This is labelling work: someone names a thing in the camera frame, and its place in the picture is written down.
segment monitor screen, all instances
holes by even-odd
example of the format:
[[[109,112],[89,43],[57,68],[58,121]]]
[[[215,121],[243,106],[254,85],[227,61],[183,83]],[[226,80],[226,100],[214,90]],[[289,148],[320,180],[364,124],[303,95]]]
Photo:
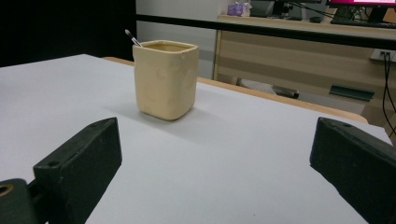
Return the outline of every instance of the monitor screen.
[[[252,0],[253,2],[321,3],[321,0]]]
[[[329,0],[333,6],[396,7],[396,0]]]

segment white table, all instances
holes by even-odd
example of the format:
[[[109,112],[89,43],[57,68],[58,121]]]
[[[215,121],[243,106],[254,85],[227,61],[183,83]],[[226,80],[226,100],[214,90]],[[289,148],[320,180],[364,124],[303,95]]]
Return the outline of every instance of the white table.
[[[32,181],[51,151],[117,117],[122,166],[88,223],[364,223],[309,166],[320,116],[337,119],[198,83],[193,109],[164,121],[138,111],[131,66],[78,55],[4,67],[0,179]]]

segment electrical outlet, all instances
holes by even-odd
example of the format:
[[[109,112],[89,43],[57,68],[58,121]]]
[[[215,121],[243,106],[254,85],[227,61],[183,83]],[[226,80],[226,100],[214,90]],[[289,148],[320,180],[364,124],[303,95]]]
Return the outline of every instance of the electrical outlet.
[[[374,49],[372,55],[370,56],[371,59],[373,60],[380,60],[384,61],[384,55],[383,53],[389,53],[390,55],[390,60],[393,62],[396,62],[396,50],[389,50],[389,49]]]

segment wooden desk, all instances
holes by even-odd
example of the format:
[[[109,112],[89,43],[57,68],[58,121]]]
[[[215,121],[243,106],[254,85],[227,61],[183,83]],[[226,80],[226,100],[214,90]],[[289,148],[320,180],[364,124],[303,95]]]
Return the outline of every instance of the wooden desk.
[[[298,29],[322,34],[370,36],[377,41],[396,39],[394,29],[349,27],[329,23],[284,21],[264,18],[220,16],[219,21],[282,29]],[[370,59],[374,49],[286,39],[263,35],[218,32],[214,79],[234,84],[246,78],[292,90],[299,90],[366,105],[363,115],[372,124],[383,126],[382,93],[384,63]],[[396,72],[395,63],[389,72]],[[370,101],[329,94],[332,85],[373,91]],[[396,92],[396,77],[389,76],[390,92]],[[392,113],[386,98],[385,108]]]
[[[134,62],[115,58],[115,57],[105,57],[105,59],[113,61],[113,62],[117,62],[117,63],[134,65]],[[311,110],[315,110],[315,111],[330,114],[330,115],[335,115],[335,116],[338,116],[341,118],[354,119],[354,120],[358,120],[358,121],[367,123],[367,119],[365,119],[364,117],[362,117],[358,114],[350,113],[350,112],[339,110],[339,109],[330,108],[330,107],[323,106],[323,105],[315,105],[315,104],[311,104],[311,103],[307,103],[307,102],[303,102],[303,101],[290,99],[287,97],[273,95],[273,94],[269,94],[269,93],[261,92],[261,91],[255,91],[255,90],[227,84],[224,82],[210,80],[210,79],[202,78],[202,77],[198,77],[198,81],[201,83],[208,84],[208,85],[221,87],[221,88],[224,88],[227,90],[238,91],[238,92],[242,92],[242,93],[249,94],[249,95],[254,95],[257,97],[261,97],[263,99],[268,99],[268,100],[280,102],[283,104],[295,105],[295,106],[299,106],[302,108],[311,109]]]
[[[309,166],[317,120],[389,142],[201,82],[185,116],[155,119],[136,106],[131,66],[88,55],[0,68],[0,98],[2,180],[32,181],[71,136],[118,118],[122,165],[87,223],[365,223]]]

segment beige ceramic cup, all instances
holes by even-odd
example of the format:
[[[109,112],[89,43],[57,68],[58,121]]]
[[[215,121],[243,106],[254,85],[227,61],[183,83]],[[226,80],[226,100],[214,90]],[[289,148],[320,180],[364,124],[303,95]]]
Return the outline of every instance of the beige ceramic cup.
[[[195,103],[198,47],[156,40],[133,46],[137,107],[159,119],[178,119]]]

